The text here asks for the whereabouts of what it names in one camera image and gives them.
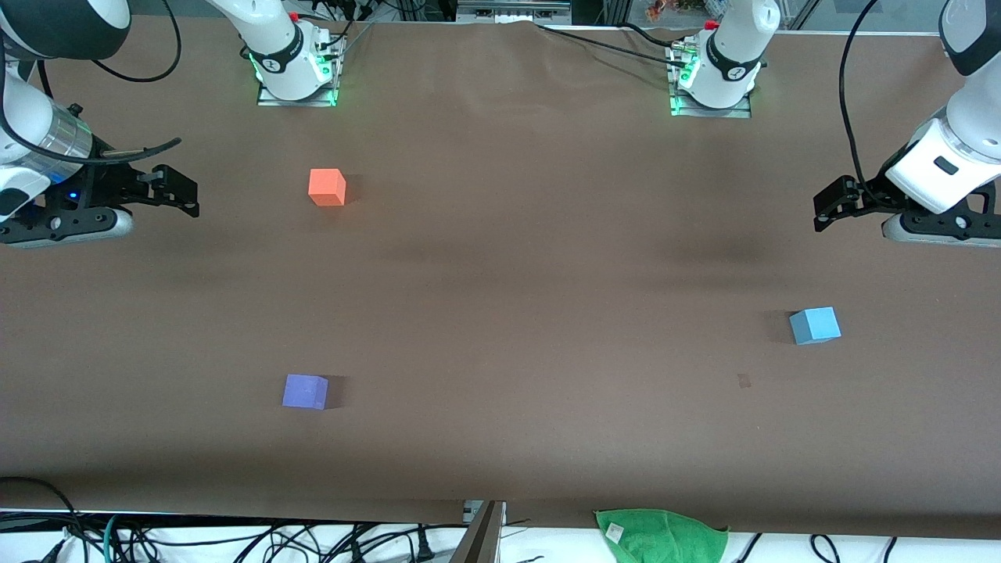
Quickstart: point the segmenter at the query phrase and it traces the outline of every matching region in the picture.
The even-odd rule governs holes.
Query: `green towel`
[[[666,510],[595,513],[619,563],[720,563],[728,532]]]

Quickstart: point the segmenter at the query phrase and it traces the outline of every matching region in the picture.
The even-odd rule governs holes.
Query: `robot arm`
[[[754,88],[781,19],[775,0],[733,0],[718,29],[696,35],[698,63],[678,85],[707,107],[736,105]]]
[[[306,98],[332,79],[336,42],[329,31],[293,21],[281,0],[207,1],[239,31],[258,79],[275,98]],[[127,0],[0,0],[4,62],[107,58],[130,25]],[[195,182],[169,166],[144,174],[128,165],[179,139],[112,156],[114,149],[80,120],[80,108],[59,106],[8,70],[0,76],[8,121],[0,130],[0,243],[31,247],[121,236],[132,227],[127,203],[170,205],[198,216]]]
[[[1001,176],[1001,0],[949,0],[942,43],[966,83],[911,140],[859,183],[842,176],[814,197],[814,227],[872,212],[893,213],[886,237],[1001,247],[994,180]],[[983,196],[970,208],[967,195]]]
[[[274,97],[300,100],[333,79],[330,32],[293,21],[281,0],[206,1],[239,32],[258,78]]]

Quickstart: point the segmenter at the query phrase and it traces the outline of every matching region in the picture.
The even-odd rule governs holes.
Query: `metal mounting plate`
[[[329,41],[330,35],[329,31],[324,28],[320,29],[320,41]],[[344,69],[344,49],[347,46],[347,38],[341,37],[336,43],[328,47],[323,51],[317,52],[317,55],[329,56],[333,55],[333,58],[326,62],[317,63],[321,71],[329,72],[333,78],[329,82],[323,84],[318,90],[313,92],[311,96],[302,98],[300,100],[283,100],[276,98],[271,95],[271,92],[267,91],[264,84],[261,83],[257,89],[257,105],[260,106],[276,106],[276,107],[334,107],[337,105],[337,95],[340,92],[340,75]]]
[[[692,58],[698,52],[699,46],[696,43],[696,36],[686,37],[682,41],[675,41],[671,47],[664,48],[664,54],[668,60],[680,60],[685,63],[692,62]],[[738,119],[749,119],[751,117],[751,96],[744,94],[741,101],[734,107],[726,109],[715,109],[706,107],[695,101],[692,94],[678,86],[681,75],[685,71],[683,68],[666,65],[668,68],[668,92],[671,95],[671,114],[689,115],[692,117],[729,117]]]

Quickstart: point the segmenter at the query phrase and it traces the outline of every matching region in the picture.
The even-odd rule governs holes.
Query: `power cord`
[[[890,538],[890,543],[886,544],[886,551],[883,552],[883,563],[890,563],[890,553],[895,545],[897,545],[897,536]]]
[[[430,561],[434,559],[434,552],[431,551],[430,544],[427,543],[427,532],[424,531],[424,527],[417,525],[417,556],[414,558],[416,563],[423,563],[424,561]]]
[[[38,67],[38,79],[42,82],[42,91],[51,98],[52,85],[49,84],[49,72],[45,70],[45,60],[38,59],[36,66]]]
[[[0,51],[3,50],[2,45],[3,45],[3,41],[0,41]],[[0,60],[4,60],[2,54],[0,54]],[[3,71],[2,69],[0,69],[0,75],[5,75],[5,74],[7,74],[7,72]],[[2,85],[0,85],[0,99],[3,99],[3,87],[2,87]],[[58,497],[59,498],[59,502],[61,502],[63,504],[63,506],[66,507],[66,512],[69,513],[69,517],[70,517],[70,520],[72,521],[72,525],[75,528],[75,531],[79,534],[79,537],[81,539],[83,539],[83,541],[84,541],[84,546],[83,546],[83,563],[89,563],[90,562],[90,549],[87,547],[87,544],[86,544],[86,534],[87,534],[87,531],[83,527],[83,523],[80,522],[80,517],[77,514],[76,509],[73,508],[73,504],[69,502],[69,499],[66,498],[66,495],[64,495],[62,491],[60,491],[59,489],[57,489],[55,485],[49,483],[48,481],[44,481],[42,479],[35,479],[34,477],[21,477],[21,476],[16,476],[16,475],[12,475],[12,476],[9,476],[9,477],[0,477],[0,485],[6,485],[8,483],[24,483],[24,484],[27,484],[27,485],[34,485],[36,487],[41,487],[41,488],[49,491],[50,493],[52,493],[56,497]],[[59,549],[62,549],[62,542],[59,543],[58,547],[59,547]]]
[[[862,186],[862,189],[874,201],[880,201],[880,199],[873,195],[869,186],[866,185],[866,178],[862,174],[862,163],[859,161],[859,149],[855,142],[855,133],[852,131],[852,121],[848,117],[848,103],[845,101],[845,67],[848,66],[848,52],[852,49],[855,34],[859,32],[859,28],[862,27],[862,21],[866,19],[869,11],[873,9],[873,6],[879,0],[869,0],[869,3],[859,12],[859,17],[855,20],[855,25],[848,32],[848,39],[845,41],[845,50],[841,53],[841,65],[838,67],[838,102],[841,105],[841,119],[845,122],[845,134],[848,135],[848,147],[852,152],[852,164],[855,165],[855,175],[859,180],[859,185]]]
[[[425,1],[425,2],[421,3],[419,6],[417,6],[416,8],[406,9],[406,8],[403,8],[402,6],[396,6],[396,5],[394,5],[392,2],[389,2],[389,0],[382,0],[382,2],[386,6],[389,6],[390,8],[398,11],[400,14],[419,14],[419,13],[422,13],[423,10],[424,10],[424,6],[427,5],[427,2]]]
[[[91,62],[99,66],[101,70],[104,70],[108,74],[116,78],[121,78],[122,80],[126,80],[128,82],[156,82],[157,80],[162,80],[167,76],[170,76],[170,73],[173,72],[175,68],[177,68],[177,63],[181,61],[181,30],[179,27],[177,27],[177,18],[174,17],[174,12],[173,10],[170,9],[170,4],[167,3],[167,0],[160,0],[160,1],[163,2],[163,7],[167,9],[167,15],[170,16],[170,25],[174,26],[174,42],[177,45],[177,49],[174,52],[174,61],[170,63],[170,66],[167,67],[166,70],[157,74],[156,76],[150,76],[149,78],[135,78],[133,76],[122,74],[121,72],[118,72],[117,70],[107,66],[101,61],[95,60]]]
[[[0,41],[0,60],[7,59],[7,47],[4,45],[3,41]],[[7,86],[7,72],[0,71],[0,99],[3,99],[4,89]],[[54,160],[61,160],[63,162],[72,162],[74,164],[93,164],[93,165],[111,165],[111,164],[125,164],[128,162],[135,162],[136,160],[142,160],[143,158],[149,158],[154,154],[159,154],[164,150],[173,148],[181,142],[180,137],[174,137],[169,141],[154,146],[153,148],[144,148],[143,150],[129,151],[131,154],[124,156],[112,156],[109,158],[84,158],[80,156],[70,156],[68,154],[59,154],[58,152],[53,152],[47,148],[42,148],[34,143],[28,142],[21,135],[17,134],[17,131],[10,126],[10,122],[7,121],[7,114],[3,110],[2,104],[0,104],[0,130],[7,133],[7,136],[14,139],[14,142],[27,148],[28,150],[41,154],[42,156],[47,156]]]
[[[760,540],[764,535],[765,534],[762,534],[761,532],[755,534],[754,537],[751,538],[751,541],[748,542],[748,546],[744,548],[744,554],[741,555],[741,558],[734,563],[747,563],[748,557],[751,557],[751,551],[754,550],[754,546],[757,545],[758,540]]]
[[[657,37],[654,37],[653,35],[647,33],[647,30],[645,30],[644,28],[640,27],[639,25],[636,25],[635,23],[630,23],[628,21],[624,21],[624,22],[620,23],[617,27],[627,27],[629,29],[632,29],[633,31],[639,33],[640,37],[643,37],[644,39],[646,39],[647,41],[650,41],[651,43],[653,43],[655,45],[660,45],[662,47],[670,47],[671,43],[672,43],[672,41],[662,41],[662,40],[658,39]]]
[[[817,547],[818,538],[823,539],[824,541],[827,542],[827,545],[830,546],[831,553],[834,554],[834,561],[831,561],[830,559],[824,557],[821,554],[820,548]],[[831,541],[831,538],[827,537],[824,534],[814,534],[810,536],[810,549],[814,550],[814,555],[819,557],[821,561],[824,561],[824,563],[841,563],[841,556],[838,555],[838,548],[834,547],[834,542]]]
[[[577,39],[578,41],[584,41],[585,43],[591,43],[592,45],[598,45],[599,47],[604,47],[606,49],[611,49],[613,51],[619,51],[620,53],[626,53],[627,55],[633,55],[635,57],[640,57],[642,59],[652,60],[652,61],[659,62],[659,63],[662,63],[662,64],[667,64],[669,66],[677,66],[679,68],[685,66],[685,63],[683,63],[682,61],[668,60],[668,59],[661,58],[661,57],[655,57],[653,55],[648,55],[646,53],[640,53],[640,52],[637,52],[637,51],[633,51],[633,50],[630,50],[630,49],[619,47],[617,45],[610,45],[609,43],[603,43],[601,41],[596,41],[596,40],[590,39],[588,37],[582,37],[580,35],[574,35],[573,33],[567,33],[566,31],[561,31],[559,29],[553,29],[551,27],[546,27],[545,25],[541,25],[541,24],[538,24],[538,23],[536,24],[536,27],[538,27],[539,29],[542,29],[543,31],[548,31],[550,33],[555,33],[557,35],[562,35],[564,37],[569,37],[571,39]]]

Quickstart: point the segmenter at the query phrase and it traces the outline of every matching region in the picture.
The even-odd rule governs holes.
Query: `foam block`
[[[320,207],[344,204],[347,182],[337,168],[309,170],[309,197]]]
[[[789,318],[797,345],[820,344],[839,338],[841,328],[833,307],[807,309]]]
[[[281,406],[322,411],[326,408],[326,378],[288,374]]]

